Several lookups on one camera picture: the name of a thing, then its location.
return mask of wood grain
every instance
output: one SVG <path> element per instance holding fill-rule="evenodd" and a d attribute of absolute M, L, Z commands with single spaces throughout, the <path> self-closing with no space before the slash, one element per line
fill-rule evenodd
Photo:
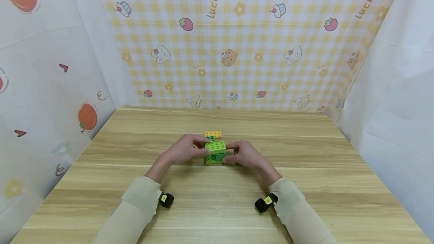
<path fill-rule="evenodd" d="M 220 130 L 252 142 L 292 180 L 340 243 L 430 243 L 340 131 L 321 113 L 124 107 L 117 110 L 12 244 L 92 243 L 137 176 L 183 133 Z M 274 209 L 259 215 L 268 188 L 237 165 L 202 158 L 169 169 L 139 243 L 292 243 Z"/>

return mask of person's left hand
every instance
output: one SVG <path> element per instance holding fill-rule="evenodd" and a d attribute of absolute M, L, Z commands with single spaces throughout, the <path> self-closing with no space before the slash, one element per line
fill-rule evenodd
<path fill-rule="evenodd" d="M 210 150 L 205 149 L 205 143 L 211 143 L 210 139 L 202 136 L 185 134 L 177 142 L 175 142 L 169 149 L 162 153 L 172 162 L 182 162 L 191 159 L 194 156 L 204 156 L 211 153 Z"/>

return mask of hand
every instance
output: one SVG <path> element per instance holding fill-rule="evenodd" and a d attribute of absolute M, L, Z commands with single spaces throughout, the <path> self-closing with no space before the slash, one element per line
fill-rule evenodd
<path fill-rule="evenodd" d="M 204 156 L 210 154 L 211 151 L 205 149 L 205 143 L 211 143 L 210 139 L 202 136 L 185 134 L 169 149 L 162 153 L 162 156 L 168 158 L 172 162 L 182 162 L 191 159 L 194 156 Z"/>
<path fill-rule="evenodd" d="M 187 161 L 194 156 L 204 156 L 211 153 L 205 149 L 205 143 L 211 143 L 210 139 L 193 134 L 185 134 L 169 149 L 164 151 L 155 161 L 154 165 L 145 174 L 146 177 L 161 183 L 164 174 L 175 162 Z"/>
<path fill-rule="evenodd" d="M 236 162 L 244 167 L 257 169 L 262 164 L 268 162 L 250 142 L 245 140 L 228 144 L 226 145 L 226 149 L 234 149 L 234 155 L 223 158 L 222 162 L 225 163 Z"/>
<path fill-rule="evenodd" d="M 234 154 L 226 156 L 222 162 L 236 162 L 244 167 L 257 169 L 268 185 L 282 178 L 276 168 L 250 142 L 240 140 L 226 145 L 226 149 L 234 149 Z"/>

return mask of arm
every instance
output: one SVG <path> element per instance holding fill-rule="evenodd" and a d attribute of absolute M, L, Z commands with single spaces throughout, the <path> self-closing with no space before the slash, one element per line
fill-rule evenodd
<path fill-rule="evenodd" d="M 257 169 L 269 185 L 270 192 L 279 198 L 274 209 L 294 244 L 337 244 L 330 230 L 306 202 L 296 185 L 282 178 L 250 142 L 234 142 L 226 148 L 234 149 L 234 155 L 227 156 L 223 162 L 237 162 L 245 167 Z"/>
<path fill-rule="evenodd" d="M 160 197 L 160 183 L 169 167 L 193 156 L 204 156 L 207 138 L 186 134 L 162 153 L 145 176 L 136 178 L 122 196 L 115 212 L 103 225 L 94 244 L 136 244 L 145 226 L 155 215 Z"/>

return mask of person's right hand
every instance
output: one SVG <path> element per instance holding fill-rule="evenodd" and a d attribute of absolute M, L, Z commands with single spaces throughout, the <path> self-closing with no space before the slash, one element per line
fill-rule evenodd
<path fill-rule="evenodd" d="M 236 162 L 244 167 L 257 169 L 262 164 L 267 163 L 267 159 L 263 157 L 253 145 L 245 140 L 240 140 L 226 145 L 226 149 L 234 149 L 232 156 L 226 156 L 222 162 Z"/>

